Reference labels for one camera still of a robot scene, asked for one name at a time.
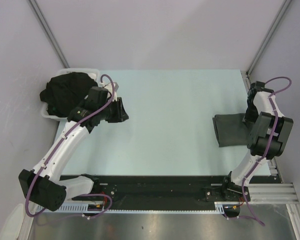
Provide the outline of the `dark grey t shirt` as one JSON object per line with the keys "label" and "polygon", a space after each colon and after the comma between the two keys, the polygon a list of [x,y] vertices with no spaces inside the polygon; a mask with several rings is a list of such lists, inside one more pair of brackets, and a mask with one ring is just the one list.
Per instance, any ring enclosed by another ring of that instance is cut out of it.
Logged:
{"label": "dark grey t shirt", "polygon": [[244,113],[216,114],[212,118],[215,137],[220,148],[246,146],[249,128],[243,122]]}

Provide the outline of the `white t shirt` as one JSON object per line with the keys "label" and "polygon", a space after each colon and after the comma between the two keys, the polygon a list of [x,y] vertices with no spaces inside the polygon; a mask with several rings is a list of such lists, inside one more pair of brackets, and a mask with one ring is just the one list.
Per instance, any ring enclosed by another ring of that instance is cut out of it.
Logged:
{"label": "white t shirt", "polygon": [[97,74],[91,72],[91,73],[88,73],[87,75],[88,75],[91,79],[93,79],[94,81],[97,80],[97,76],[98,76]]}

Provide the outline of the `black t shirt pile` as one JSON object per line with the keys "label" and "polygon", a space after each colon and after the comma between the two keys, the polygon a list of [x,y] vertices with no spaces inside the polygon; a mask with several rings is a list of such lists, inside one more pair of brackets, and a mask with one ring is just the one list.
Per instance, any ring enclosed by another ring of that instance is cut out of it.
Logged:
{"label": "black t shirt pile", "polygon": [[39,98],[48,104],[49,115],[67,118],[71,110],[86,97],[90,88],[97,85],[87,73],[71,72],[51,78]]}

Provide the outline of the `white plastic laundry bin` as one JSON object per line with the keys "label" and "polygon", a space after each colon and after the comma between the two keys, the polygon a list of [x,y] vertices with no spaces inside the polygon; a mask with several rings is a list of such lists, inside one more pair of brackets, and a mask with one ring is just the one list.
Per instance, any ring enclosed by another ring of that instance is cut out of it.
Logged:
{"label": "white plastic laundry bin", "polygon": [[[86,73],[86,74],[95,73],[95,74],[97,74],[97,80],[95,81],[97,83],[99,82],[100,77],[101,77],[100,71],[98,69],[95,69],[95,68],[63,68],[63,69],[60,69],[59,71],[57,71],[55,76],[65,75],[65,74],[69,74],[69,73],[72,73],[72,72]],[[42,103],[40,114],[43,118],[52,119],[52,120],[55,120],[55,121],[58,121],[58,122],[67,119],[66,117],[59,117],[59,116],[56,116],[56,115],[49,115],[48,114],[48,104],[46,102]]]}

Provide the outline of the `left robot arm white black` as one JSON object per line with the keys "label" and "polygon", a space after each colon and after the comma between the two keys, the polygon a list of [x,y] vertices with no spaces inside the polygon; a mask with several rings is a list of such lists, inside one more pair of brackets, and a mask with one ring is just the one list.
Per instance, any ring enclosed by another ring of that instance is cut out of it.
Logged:
{"label": "left robot arm white black", "polygon": [[97,177],[82,174],[61,180],[61,174],[79,144],[101,121],[121,123],[128,120],[117,83],[94,86],[85,99],[69,114],[65,126],[47,154],[31,170],[22,170],[18,180],[26,199],[49,211],[56,211],[66,200],[85,195],[90,200],[100,196]]}

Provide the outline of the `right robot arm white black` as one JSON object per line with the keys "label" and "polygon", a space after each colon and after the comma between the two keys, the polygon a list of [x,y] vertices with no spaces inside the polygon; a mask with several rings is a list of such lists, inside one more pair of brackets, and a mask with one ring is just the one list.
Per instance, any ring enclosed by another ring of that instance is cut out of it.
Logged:
{"label": "right robot arm white black", "polygon": [[248,184],[267,161],[282,155],[292,131],[293,119],[284,116],[276,103],[279,91],[266,88],[264,82],[250,85],[243,123],[250,128],[248,152],[241,163],[226,176],[220,188],[224,200],[249,199]]}

